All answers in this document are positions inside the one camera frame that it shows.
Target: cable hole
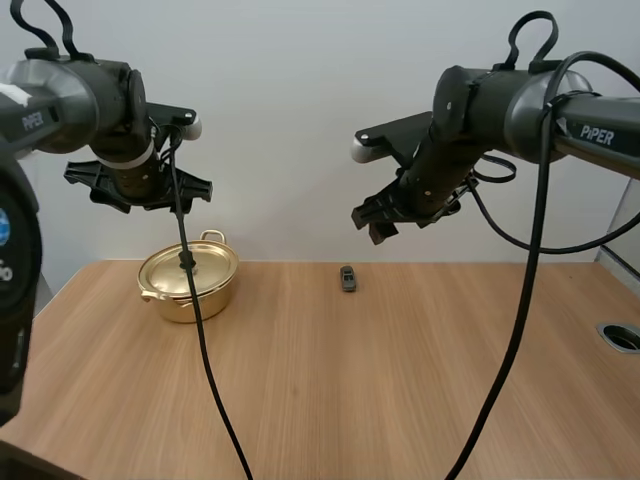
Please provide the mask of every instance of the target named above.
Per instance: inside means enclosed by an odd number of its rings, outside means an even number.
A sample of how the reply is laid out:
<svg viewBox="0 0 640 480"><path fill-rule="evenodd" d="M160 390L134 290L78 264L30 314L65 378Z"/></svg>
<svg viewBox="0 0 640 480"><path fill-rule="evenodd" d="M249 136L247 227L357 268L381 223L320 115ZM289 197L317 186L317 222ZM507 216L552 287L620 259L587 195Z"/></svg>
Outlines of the cable hole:
<svg viewBox="0 0 640 480"><path fill-rule="evenodd" d="M640 353L640 329L632 325L605 324L598 326L602 338L624 353Z"/></svg>

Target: pot lid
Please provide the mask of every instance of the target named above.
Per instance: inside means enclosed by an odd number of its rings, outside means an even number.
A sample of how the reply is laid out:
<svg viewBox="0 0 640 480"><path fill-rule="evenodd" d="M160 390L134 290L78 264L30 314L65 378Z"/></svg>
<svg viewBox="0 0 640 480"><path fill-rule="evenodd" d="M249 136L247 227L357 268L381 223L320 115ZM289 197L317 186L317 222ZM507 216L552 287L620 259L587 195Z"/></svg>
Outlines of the pot lid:
<svg viewBox="0 0 640 480"><path fill-rule="evenodd" d="M238 256L225 244L196 240L189 242L189 250L196 262L193 280L198 295L222 288L238 269ZM181 251L181 245L173 245L149 257L140 267L140 288L176 299L191 297L187 274L180 267Z"/></svg>

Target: gold pot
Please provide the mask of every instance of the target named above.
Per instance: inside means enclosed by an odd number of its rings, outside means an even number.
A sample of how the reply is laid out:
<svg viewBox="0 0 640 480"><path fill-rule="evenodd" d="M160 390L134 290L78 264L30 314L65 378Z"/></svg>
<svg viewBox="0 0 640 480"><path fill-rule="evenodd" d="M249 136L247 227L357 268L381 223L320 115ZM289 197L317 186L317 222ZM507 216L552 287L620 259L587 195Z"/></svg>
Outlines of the gold pot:
<svg viewBox="0 0 640 480"><path fill-rule="evenodd" d="M207 240L217 235L219 242ZM200 240L189 242L196 262L193 280L198 293L202 319L213 317L231 300L233 279L238 270L238 255L227 245L218 230L205 230ZM180 267L182 245L172 245L149 257L138 272L138 286L145 302L155 304L158 313L172 322L196 321L187 275Z"/></svg>

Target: black cable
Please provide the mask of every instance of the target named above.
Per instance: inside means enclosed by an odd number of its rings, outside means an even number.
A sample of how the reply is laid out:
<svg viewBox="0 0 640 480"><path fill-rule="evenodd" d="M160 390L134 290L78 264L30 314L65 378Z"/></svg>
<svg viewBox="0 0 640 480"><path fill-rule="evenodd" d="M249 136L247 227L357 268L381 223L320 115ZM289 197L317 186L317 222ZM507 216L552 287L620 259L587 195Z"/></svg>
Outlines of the black cable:
<svg viewBox="0 0 640 480"><path fill-rule="evenodd" d="M540 244L542 243L542 230L544 227L544 215L547 204L547 191L549 187L552 128L551 116L548 115L542 124L542 155L538 169L538 188L536 193L535 213L533 217L533 229L531 232L531 249L529 250L529 258L527 259L527 268L524 275L522 292L520 294L518 313L516 314L516 320L509 340L509 346L507 347L507 352L502 360L502 365L500 365L500 370L498 371L493 385L491 386L491 390L489 390L489 394L480 409L480 413L478 414L476 423L471 430L471 434L462 448L456 463L447 474L446 480L454 480L469 459L478 438L480 438L482 429L489 418L491 409L498 399L500 390L502 390L502 387L507 380L509 371L513 366L516 354L518 353L518 348L520 347L520 341L522 340L522 334L524 333L524 327L527 321L527 314L529 313L529 305L531 304L536 270L538 268L538 258L540 256Z"/></svg>
<svg viewBox="0 0 640 480"><path fill-rule="evenodd" d="M501 167L504 167L507 170L510 170L511 173L509 175L504 175L502 177L491 177L489 175L484 175L478 172L476 168L473 167L471 169L471 173L478 180L482 180L483 182L487 182L487 183L508 183L512 180L515 180L516 174L518 173L518 169L516 168L513 162L510 162L505 158L496 157L494 155L487 155L486 153L482 155L482 157L480 158L485 162L493 163L494 165L499 165Z"/></svg>
<svg viewBox="0 0 640 480"><path fill-rule="evenodd" d="M493 217L491 217L491 215L489 214L489 211L487 210L487 206L485 205L484 201L480 197L480 193L473 186L473 182L471 182L471 181L469 181L469 179L467 179L467 180L465 180L465 184L469 188L469 191L471 192L471 194L473 195L473 198L475 199L476 203L478 204L478 208L480 209L480 213L482 213L482 216L485 218L485 220L487 221L489 226L493 229L493 231L496 232L498 235L500 235L502 238L504 238L509 243L515 245L516 247L520 247L520 248L522 248L524 250L529 250L529 248L530 248L529 244L523 242L522 240L518 240L517 238L509 235L507 232L505 232L496 223L496 221L493 219ZM623 226L621 226L617 230L614 230L613 232L607 233L606 235L604 235L604 236L602 236L602 237L600 237L600 238L598 238L596 240L592 240L590 242L586 242L586 243L583 243L581 245L576 245L576 246L573 246L573 247L562 247L562 248L560 248L560 247L558 247L558 248L541 247L540 248L540 253L544 253L546 255L566 255L566 254L569 254L569 253L584 252L585 250L590 250L592 248L601 247L605 243L608 243L608 242L611 242L611 241L615 240L616 238L618 238L621 235L624 235L629 230L631 230L632 228L638 226L639 224L640 224L640 213L638 213L635 217L633 217L631 220L629 220L627 223L625 223Z"/></svg>
<svg viewBox="0 0 640 480"><path fill-rule="evenodd" d="M607 67L625 78L638 90L640 90L640 78L637 75L635 75L631 70L629 70L627 67L614 60L613 58L596 52L578 52L570 55L558 65L558 67L553 72L551 79L549 80L549 84L547 86L547 89L545 90L544 95L544 104L548 107L548 109L546 111L547 115L544 116L541 126L541 155L538 168L538 185L536 192L535 211L533 215L533 228L531 231L531 244L529 247L527 267L524 275L522 292L520 294L518 312L516 314L516 320L513 326L513 332L511 333L511 338L509 339L509 345L507 347L504 359L502 360L502 364L500 365L500 370L496 375L496 378L493 382L493 385L491 386L491 389L489 390L489 394L487 395L482 408L480 409L480 413L478 414L478 418L476 419L476 423L471 430L469 438L467 439L467 442L460 452L458 459L451 468L451 471L447 474L446 480L455 480L455 478L462 471L462 468L469 459L469 456L471 455L471 452L473 451L478 438L480 438L482 429L484 428L484 425L489 418L491 409L498 399L498 395L500 394L500 391L502 390L502 387L507 380L509 371L513 366L513 363L516 359L516 354L518 353L518 349L520 347L522 334L524 333L524 328L527 322L529 306L531 304L531 297L533 294L533 287L535 284L536 271L538 267L538 259L541 253L542 232L544 229L544 216L547 204L547 193L549 189L549 166L552 149L551 138L554 132L554 112L553 105L550 102L553 100L553 98L556 97L560 82L566 75L569 67L580 61L594 62Z"/></svg>
<svg viewBox="0 0 640 480"><path fill-rule="evenodd" d="M165 151L161 159L164 161L167 157L169 158L169 165L171 168L171 177L173 180L173 191L175 193L176 199L176 218L178 219L178 229L180 231L180 243L182 244L182 253L185 254L185 257L190 257L191 253L189 251L189 244L187 242L187 234L184 228L184 215L182 213L182 205L180 203L180 187L178 185L178 173L176 172L176 157L175 152L182 143L182 139L180 137L171 137L171 146L167 151ZM218 407L218 411L220 412L220 417L222 417L222 421L224 422L224 426L227 429L227 433L231 438L231 442L233 442L233 446L236 449L236 454L240 459L240 463L242 464L242 468L248 480L253 480L253 475L251 474L251 469L249 468L249 463L244 456L244 452L242 451L242 447L240 446L240 442L236 437L236 434L231 425L231 420L227 416L227 412L222 404L222 398L220 398L220 393L218 392L218 387L216 385L216 381L213 377L213 371L211 370L211 364L209 363L209 354L207 353L207 342L204 336L204 326L202 324L202 313L200 312L200 303L198 302L198 294L196 291L195 281L193 279L193 271L191 270L191 265L188 263L185 264L185 272L187 274L187 281L189 283L189 291L191 292L191 301L193 303L193 311L196 317L196 327L198 329L198 340L200 341L200 352L202 353L202 362L204 363L204 370L207 374L207 380L209 381L209 386L211 387L211 393L213 393L213 398L216 401L216 405Z"/></svg>

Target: piper logo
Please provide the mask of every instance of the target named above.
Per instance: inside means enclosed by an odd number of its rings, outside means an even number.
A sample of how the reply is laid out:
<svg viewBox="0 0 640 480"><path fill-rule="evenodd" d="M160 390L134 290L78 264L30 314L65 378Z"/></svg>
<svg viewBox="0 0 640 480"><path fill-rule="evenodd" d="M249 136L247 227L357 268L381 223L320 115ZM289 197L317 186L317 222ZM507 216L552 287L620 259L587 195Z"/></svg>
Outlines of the piper logo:
<svg viewBox="0 0 640 480"><path fill-rule="evenodd" d="M5 267L4 260L0 260L0 281L10 282L13 278L13 270L11 267Z"/></svg>
<svg viewBox="0 0 640 480"><path fill-rule="evenodd" d="M42 118L42 113L34 112L26 117L22 117L22 126L25 131L33 130L36 127L39 127L44 124L44 120Z"/></svg>
<svg viewBox="0 0 640 480"><path fill-rule="evenodd" d="M586 138L587 140L595 141L603 145L611 146L611 140L615 137L615 132L611 130L605 130L604 128L590 127L585 125L580 132L580 138Z"/></svg>

